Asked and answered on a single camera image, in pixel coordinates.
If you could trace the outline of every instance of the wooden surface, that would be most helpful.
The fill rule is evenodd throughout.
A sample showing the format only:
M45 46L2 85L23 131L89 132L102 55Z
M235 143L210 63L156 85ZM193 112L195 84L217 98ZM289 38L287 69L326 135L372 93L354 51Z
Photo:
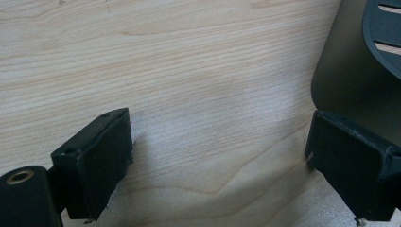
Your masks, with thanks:
M129 107L134 164L89 226L354 226L303 155L339 2L1 1L0 172Z

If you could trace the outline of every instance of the black plastic part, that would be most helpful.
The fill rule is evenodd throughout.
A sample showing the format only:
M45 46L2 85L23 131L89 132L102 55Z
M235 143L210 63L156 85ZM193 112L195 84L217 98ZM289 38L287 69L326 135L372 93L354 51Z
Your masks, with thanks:
M341 114L401 146L401 56L375 43L401 46L399 0L342 0L311 84L319 110Z
M305 156L357 218L388 221L400 206L401 148L358 124L316 111Z
M45 168L21 167L0 178L0 226L62 226Z
M97 220L131 163L128 109L105 113L51 154L54 171L69 192L70 218Z

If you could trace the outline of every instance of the tabletop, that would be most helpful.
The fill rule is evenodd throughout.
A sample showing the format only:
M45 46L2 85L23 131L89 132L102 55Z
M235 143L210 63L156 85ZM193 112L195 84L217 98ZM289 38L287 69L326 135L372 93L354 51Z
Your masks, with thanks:
M304 157L339 3L1 1L1 174L129 107L133 164L89 226L355 226Z

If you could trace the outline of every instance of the wooden table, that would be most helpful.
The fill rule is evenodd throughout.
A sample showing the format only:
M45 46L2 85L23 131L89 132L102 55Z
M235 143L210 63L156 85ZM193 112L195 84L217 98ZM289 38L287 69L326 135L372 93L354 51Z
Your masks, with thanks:
M129 107L134 164L91 226L354 226L303 155L339 2L0 2L0 172Z

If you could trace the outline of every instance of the circular metal ring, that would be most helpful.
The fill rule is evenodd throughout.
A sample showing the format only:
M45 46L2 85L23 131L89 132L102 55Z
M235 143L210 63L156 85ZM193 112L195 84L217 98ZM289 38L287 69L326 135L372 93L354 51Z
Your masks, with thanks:
M8 179L8 184L18 184L29 180L35 172L29 169L21 170L12 174Z

